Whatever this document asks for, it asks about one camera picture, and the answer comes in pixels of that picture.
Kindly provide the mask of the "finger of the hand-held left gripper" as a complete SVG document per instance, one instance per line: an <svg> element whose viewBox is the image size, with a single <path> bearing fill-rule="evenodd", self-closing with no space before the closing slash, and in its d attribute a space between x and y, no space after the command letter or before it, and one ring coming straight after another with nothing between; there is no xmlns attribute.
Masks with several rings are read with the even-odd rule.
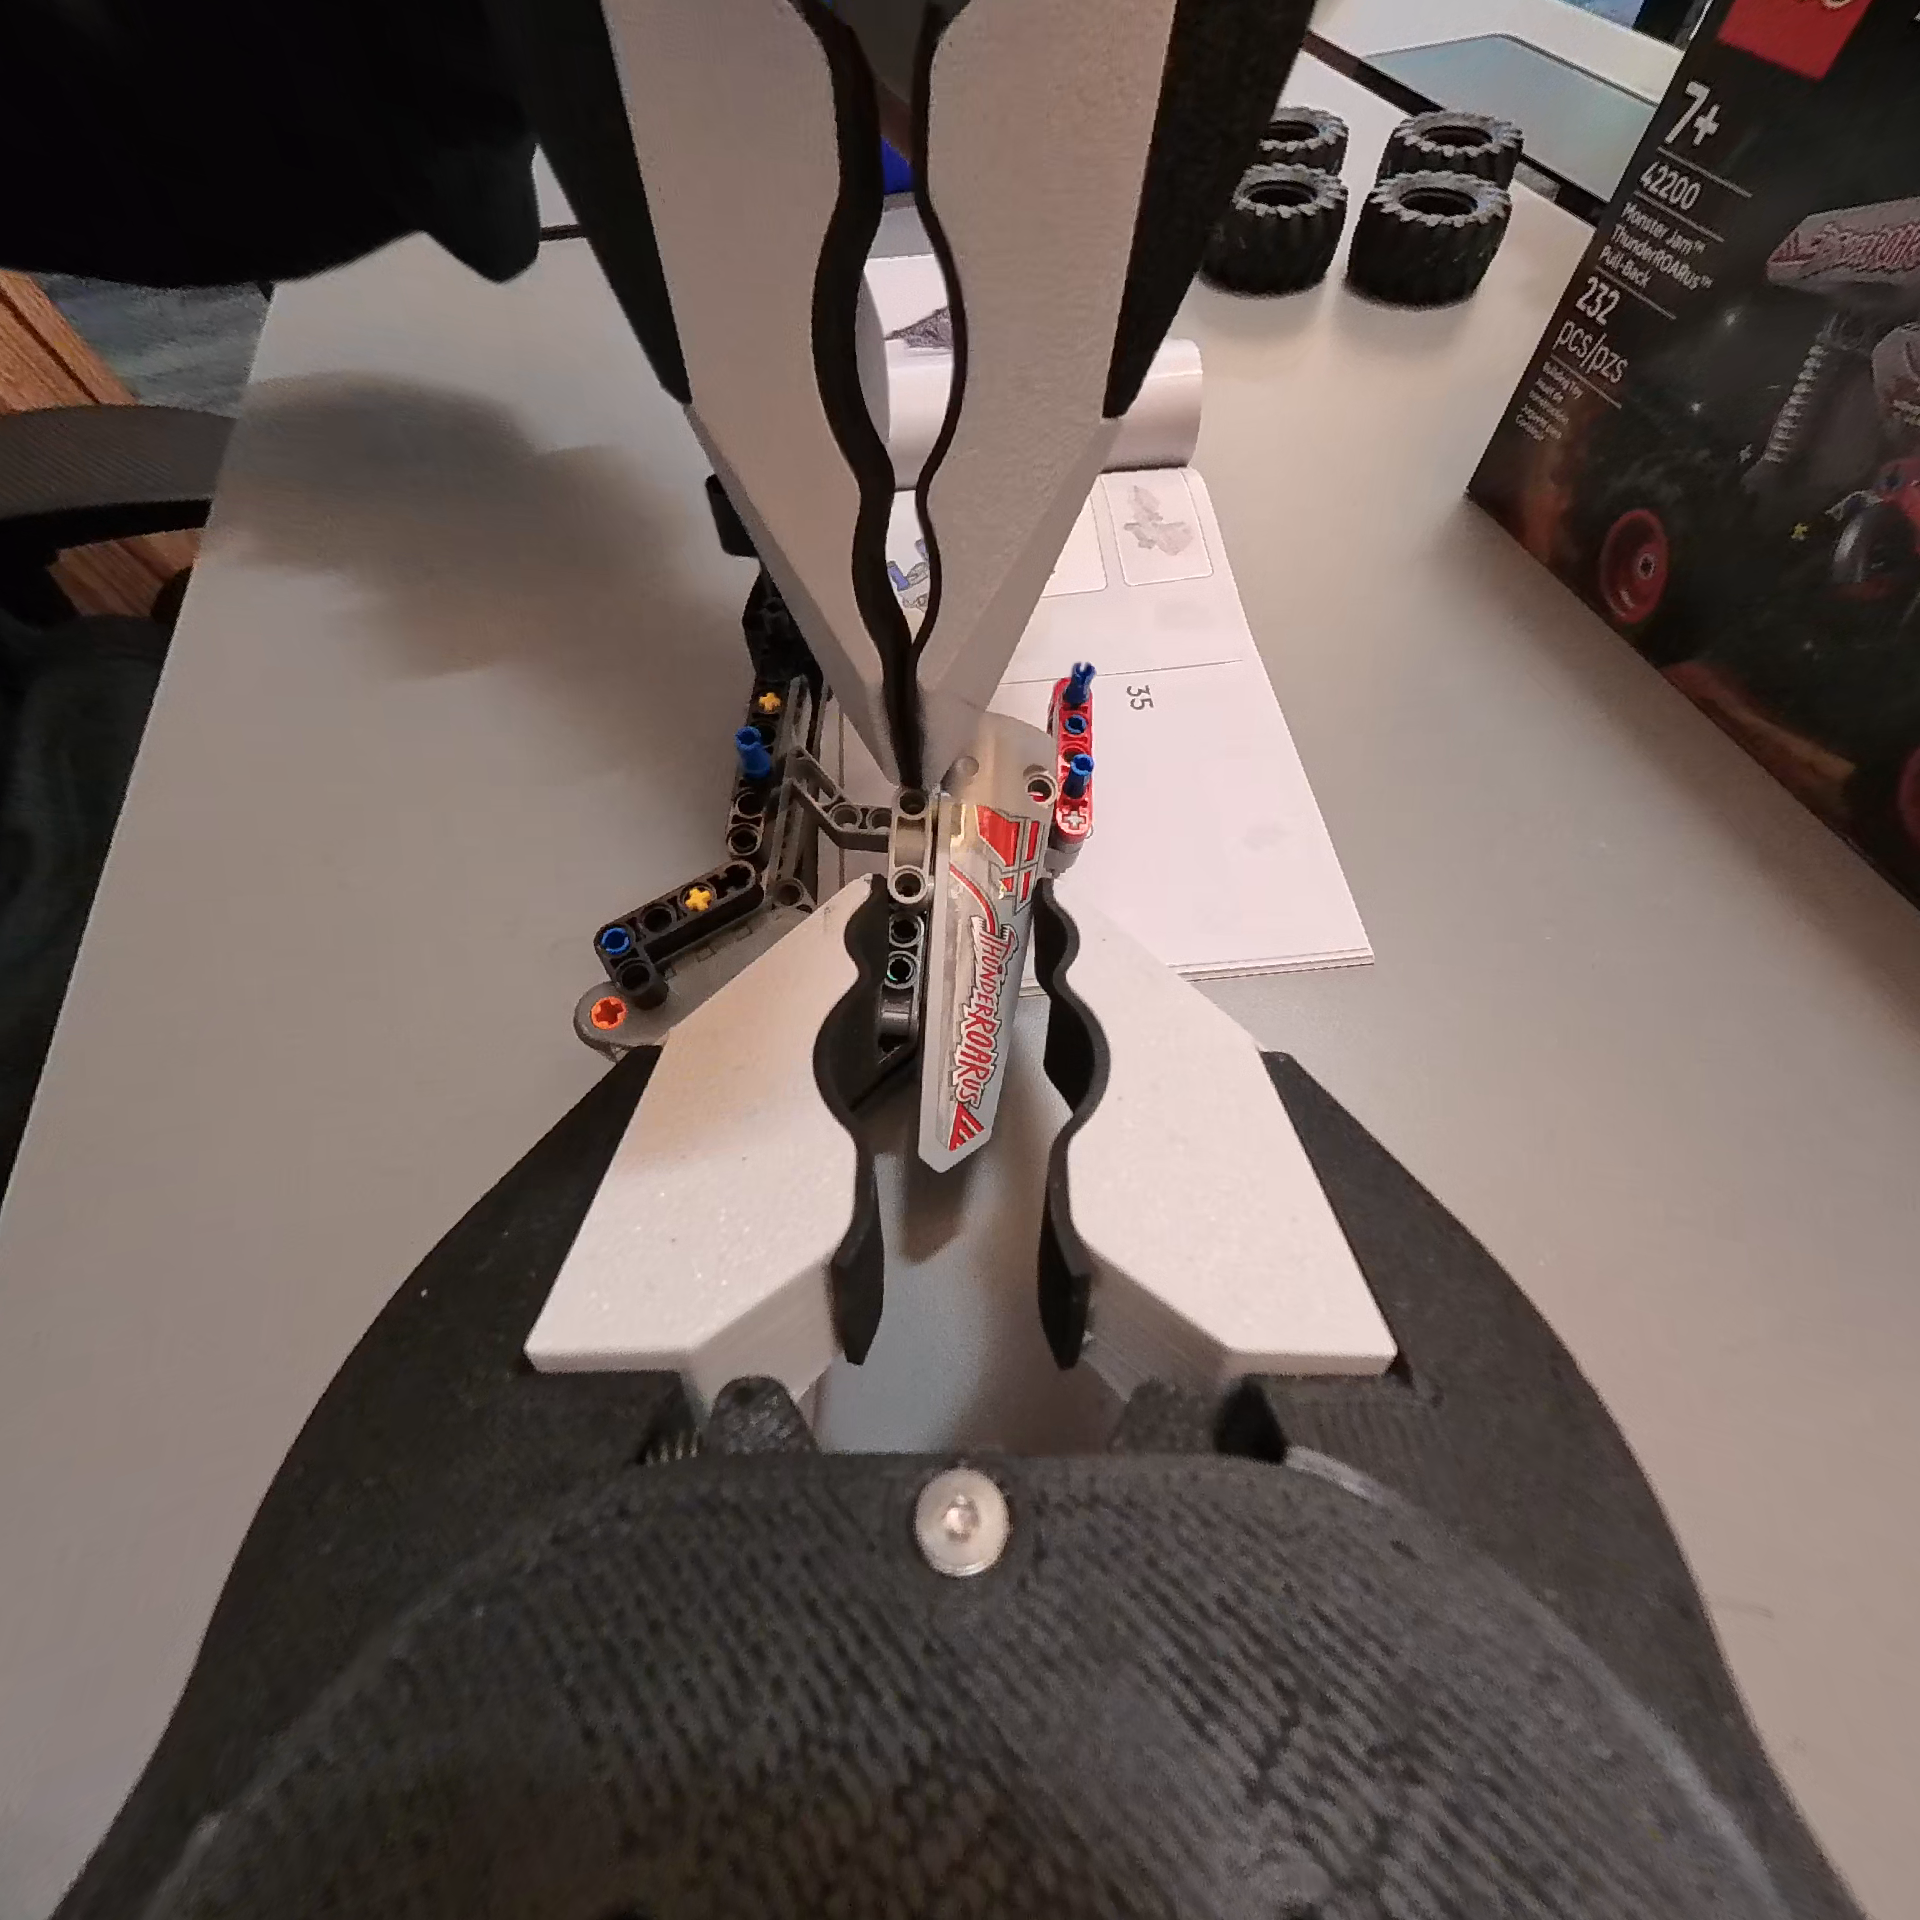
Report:
<svg viewBox="0 0 1920 1920"><path fill-rule="evenodd" d="M918 477L925 776L972 750L1119 422L1109 368L1173 3L932 3L918 203L954 387Z"/></svg>
<svg viewBox="0 0 1920 1920"><path fill-rule="evenodd" d="M897 471L864 265L875 79L821 3L605 3L681 390L763 567L875 763L918 786Z"/></svg>

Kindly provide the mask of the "white instruction booklet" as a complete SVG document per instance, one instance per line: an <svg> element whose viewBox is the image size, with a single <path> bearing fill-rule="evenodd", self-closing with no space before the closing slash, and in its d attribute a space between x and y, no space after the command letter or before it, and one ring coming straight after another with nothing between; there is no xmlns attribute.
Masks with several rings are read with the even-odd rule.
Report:
<svg viewBox="0 0 1920 1920"><path fill-rule="evenodd" d="M1167 341L992 707L1045 722L1092 663L1096 828L1066 892L1187 975L1365 968L1375 944L1191 469L1204 356Z"/></svg>

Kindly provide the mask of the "grey toy panel red sticker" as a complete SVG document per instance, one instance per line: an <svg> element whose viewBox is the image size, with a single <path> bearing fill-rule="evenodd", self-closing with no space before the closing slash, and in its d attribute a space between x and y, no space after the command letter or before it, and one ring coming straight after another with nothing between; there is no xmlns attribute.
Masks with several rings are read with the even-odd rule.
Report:
<svg viewBox="0 0 1920 1920"><path fill-rule="evenodd" d="M975 1155L996 1126L1055 774L1053 737L992 710L939 799L918 1080L918 1157L932 1173Z"/></svg>

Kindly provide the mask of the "person's dark clothed body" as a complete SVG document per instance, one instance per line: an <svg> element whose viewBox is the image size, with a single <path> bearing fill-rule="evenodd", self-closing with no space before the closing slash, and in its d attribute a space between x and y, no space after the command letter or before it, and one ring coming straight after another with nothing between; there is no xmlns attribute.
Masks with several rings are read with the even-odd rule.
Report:
<svg viewBox="0 0 1920 1920"><path fill-rule="evenodd" d="M150 717L150 616L4 615L4 1177L12 1177Z"/></svg>

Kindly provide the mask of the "toy brick truck chassis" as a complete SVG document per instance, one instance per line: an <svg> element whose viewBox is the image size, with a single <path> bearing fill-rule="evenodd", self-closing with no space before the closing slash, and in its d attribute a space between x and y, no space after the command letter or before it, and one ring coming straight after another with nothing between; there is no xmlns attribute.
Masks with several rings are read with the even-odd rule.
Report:
<svg viewBox="0 0 1920 1920"><path fill-rule="evenodd" d="M664 1045L698 995L713 992L817 907L829 841L878 860L891 922L874 1030L875 1069L891 1073L922 1046L935 817L948 783L863 801L829 767L829 682L767 568L757 572L742 608L742 636L755 685L733 735L725 853L595 931L591 949L605 979L580 995L575 1032L612 1062ZM1072 663L1053 682L1042 732L1059 753L1049 882L1072 864L1096 824L1092 663Z"/></svg>

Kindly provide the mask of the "black office chair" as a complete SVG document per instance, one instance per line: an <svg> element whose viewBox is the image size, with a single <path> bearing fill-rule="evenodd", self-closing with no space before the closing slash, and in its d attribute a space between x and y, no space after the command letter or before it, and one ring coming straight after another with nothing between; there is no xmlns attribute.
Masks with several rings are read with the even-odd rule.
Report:
<svg viewBox="0 0 1920 1920"><path fill-rule="evenodd" d="M76 612L53 578L66 551L197 534L233 417L162 405L66 405L4 416L4 612Z"/></svg>

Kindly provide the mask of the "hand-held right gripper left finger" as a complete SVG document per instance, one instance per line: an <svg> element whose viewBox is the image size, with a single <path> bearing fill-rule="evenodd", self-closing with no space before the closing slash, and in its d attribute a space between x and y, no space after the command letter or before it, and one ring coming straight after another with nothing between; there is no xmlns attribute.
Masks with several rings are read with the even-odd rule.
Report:
<svg viewBox="0 0 1920 1920"><path fill-rule="evenodd" d="M540 1375L819 1379L881 1316L848 1089L891 907L850 882L661 1045L524 1353Z"/></svg>

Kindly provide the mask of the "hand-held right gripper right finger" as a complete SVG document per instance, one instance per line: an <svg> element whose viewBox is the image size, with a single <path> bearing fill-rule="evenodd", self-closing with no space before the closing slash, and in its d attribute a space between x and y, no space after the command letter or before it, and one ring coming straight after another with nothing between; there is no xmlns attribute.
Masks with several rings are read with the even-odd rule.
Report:
<svg viewBox="0 0 1920 1920"><path fill-rule="evenodd" d="M1046 1153L1039 1313L1109 1384L1375 1379L1396 1339L1258 1040L1096 909L1032 922Z"/></svg>

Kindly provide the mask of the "grey flat board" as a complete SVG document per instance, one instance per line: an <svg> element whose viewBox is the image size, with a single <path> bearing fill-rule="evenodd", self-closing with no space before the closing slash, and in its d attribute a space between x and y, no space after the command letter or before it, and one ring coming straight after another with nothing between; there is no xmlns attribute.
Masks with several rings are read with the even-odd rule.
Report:
<svg viewBox="0 0 1920 1920"><path fill-rule="evenodd" d="M1615 193L1658 107L1655 96L1514 35L1359 53L1356 69L1423 107L1510 123L1537 177L1595 203Z"/></svg>

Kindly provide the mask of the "dark toy truck box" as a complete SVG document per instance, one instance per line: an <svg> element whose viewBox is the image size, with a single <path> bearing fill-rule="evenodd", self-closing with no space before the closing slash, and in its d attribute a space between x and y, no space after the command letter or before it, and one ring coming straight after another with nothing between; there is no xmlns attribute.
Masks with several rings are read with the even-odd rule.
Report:
<svg viewBox="0 0 1920 1920"><path fill-rule="evenodd" d="M1712 3L1467 496L1917 897L1917 6Z"/></svg>

